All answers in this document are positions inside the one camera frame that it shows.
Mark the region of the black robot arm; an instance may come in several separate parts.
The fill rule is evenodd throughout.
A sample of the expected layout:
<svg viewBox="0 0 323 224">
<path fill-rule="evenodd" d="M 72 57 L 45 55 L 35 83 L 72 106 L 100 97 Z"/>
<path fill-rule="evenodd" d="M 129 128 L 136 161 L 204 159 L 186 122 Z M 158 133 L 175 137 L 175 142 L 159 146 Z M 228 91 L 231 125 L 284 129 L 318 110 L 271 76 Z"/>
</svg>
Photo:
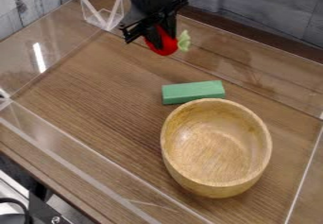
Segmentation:
<svg viewBox="0 0 323 224">
<path fill-rule="evenodd" d="M 188 0 L 129 0 L 129 10 L 119 24 L 127 43 L 143 37 L 150 49 L 167 56 L 178 49 L 176 14 Z"/>
</svg>

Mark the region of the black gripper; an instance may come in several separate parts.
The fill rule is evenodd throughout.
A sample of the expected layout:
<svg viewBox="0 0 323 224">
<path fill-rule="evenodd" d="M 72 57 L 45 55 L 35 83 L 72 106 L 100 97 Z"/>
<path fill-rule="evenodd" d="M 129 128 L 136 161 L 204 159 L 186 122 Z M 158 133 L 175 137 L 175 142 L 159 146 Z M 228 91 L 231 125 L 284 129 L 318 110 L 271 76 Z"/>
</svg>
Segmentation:
<svg viewBox="0 0 323 224">
<path fill-rule="evenodd" d="M 176 13 L 188 0 L 129 0 L 129 10 L 119 24 L 127 43 L 144 36 L 151 49 L 163 48 L 160 26 L 168 35 L 176 36 Z"/>
</svg>

